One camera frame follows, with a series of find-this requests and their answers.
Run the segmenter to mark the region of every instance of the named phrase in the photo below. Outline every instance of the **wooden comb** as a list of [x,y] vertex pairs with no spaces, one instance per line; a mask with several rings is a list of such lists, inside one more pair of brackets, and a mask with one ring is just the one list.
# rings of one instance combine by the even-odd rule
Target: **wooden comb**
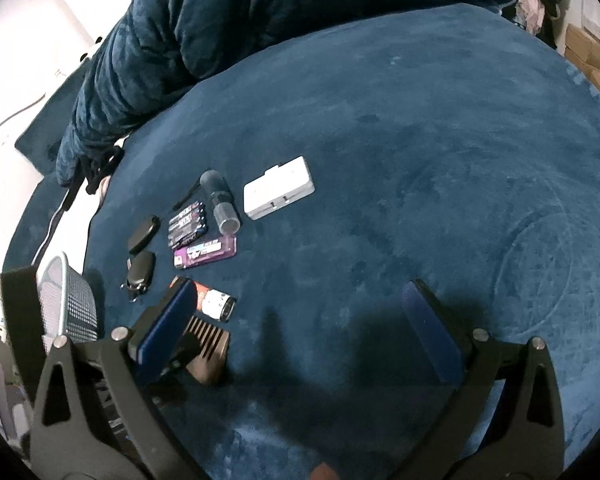
[[230,334],[197,316],[189,321],[187,334],[194,335],[200,344],[200,354],[187,364],[187,371],[201,384],[217,384],[226,365]]

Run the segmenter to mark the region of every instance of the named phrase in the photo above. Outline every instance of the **car key fob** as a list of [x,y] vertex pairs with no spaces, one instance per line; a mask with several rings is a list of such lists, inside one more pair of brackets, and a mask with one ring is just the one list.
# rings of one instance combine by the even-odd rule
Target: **car key fob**
[[142,251],[133,259],[126,275],[126,290],[131,301],[147,291],[154,276],[154,267],[155,254],[149,251]]
[[138,254],[147,246],[158,229],[160,229],[160,219],[155,215],[150,216],[136,228],[126,243],[126,248],[131,254]]

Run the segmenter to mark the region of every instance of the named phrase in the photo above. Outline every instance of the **blue velvet fabric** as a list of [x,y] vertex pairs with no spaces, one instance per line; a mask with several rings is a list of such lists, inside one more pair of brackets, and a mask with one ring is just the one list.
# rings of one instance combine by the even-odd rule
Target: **blue velvet fabric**
[[126,240],[206,168],[243,186],[304,155],[315,192],[184,272],[233,294],[228,381],[177,374],[162,413],[216,479],[381,479],[448,397],[400,290],[422,278],[468,328],[548,342],[571,462],[600,426],[600,94],[564,58],[466,4],[286,41],[194,86],[134,133],[91,223],[104,325],[130,325]]
[[59,150],[68,184],[98,152],[176,102],[191,86],[280,41],[416,6],[514,0],[133,0],[93,57]]

